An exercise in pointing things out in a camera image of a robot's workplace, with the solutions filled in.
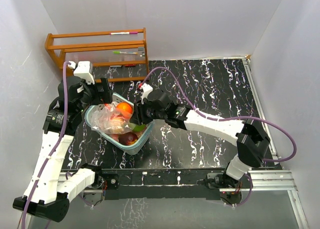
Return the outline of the orange persimmon toy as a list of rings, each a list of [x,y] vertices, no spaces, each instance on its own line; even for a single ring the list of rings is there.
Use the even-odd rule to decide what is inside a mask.
[[[133,108],[132,106],[127,102],[120,102],[116,108],[121,112],[125,114],[132,115],[133,114]]]

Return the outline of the clear zip bag orange zipper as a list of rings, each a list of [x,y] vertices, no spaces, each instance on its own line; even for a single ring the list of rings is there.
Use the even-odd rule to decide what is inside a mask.
[[[119,103],[112,102],[110,104],[100,104],[91,110],[88,118],[90,127],[108,135],[122,135],[131,132],[129,126],[132,114],[120,112],[116,106]]]

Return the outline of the light blue plastic basket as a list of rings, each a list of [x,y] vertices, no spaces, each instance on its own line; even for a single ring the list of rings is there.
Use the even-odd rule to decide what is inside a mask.
[[[125,102],[131,105],[133,111],[134,111],[134,104],[128,100],[126,100],[125,98],[123,98],[122,96],[120,96],[117,93],[114,93],[112,95],[112,103],[121,103],[121,102]],[[90,108],[87,110],[87,112],[85,113],[85,122],[86,124],[91,128],[88,119],[89,116],[91,115],[92,109],[95,109],[97,106],[99,105],[92,105],[90,106]],[[106,139],[108,142],[110,142],[111,144],[113,144],[114,146],[116,146],[117,148],[121,149],[123,152],[129,154],[129,155],[135,155],[137,154],[143,147],[143,145],[147,142],[147,140],[150,137],[151,131],[154,127],[154,123],[150,122],[148,124],[145,124],[146,128],[140,132],[136,132],[135,134],[138,136],[138,140],[135,144],[133,145],[122,145],[121,143],[119,143],[119,135],[120,134],[105,134],[103,132],[100,131],[96,131],[94,129],[92,129],[93,131],[97,132],[100,136],[102,136],[104,139]]]

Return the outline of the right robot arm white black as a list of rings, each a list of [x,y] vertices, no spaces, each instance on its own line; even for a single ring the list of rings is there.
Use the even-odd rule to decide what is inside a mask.
[[[169,126],[186,131],[202,132],[223,139],[237,148],[237,154],[222,174],[209,176],[206,184],[215,188],[237,188],[241,178],[263,164],[270,138],[260,121],[249,118],[224,120],[171,100],[162,90],[144,92],[134,103],[130,122],[146,125],[163,120]]]

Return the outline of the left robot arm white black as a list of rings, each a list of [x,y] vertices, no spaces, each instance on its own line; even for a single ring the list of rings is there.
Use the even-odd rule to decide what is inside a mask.
[[[90,106],[111,103],[113,91],[102,78],[89,83],[78,76],[64,78],[57,87],[58,96],[51,102],[43,124],[42,144],[30,183],[13,201],[13,208],[27,214],[61,222],[73,199],[90,186],[103,184],[100,166],[85,163],[61,185],[58,184],[63,162],[76,130]]]

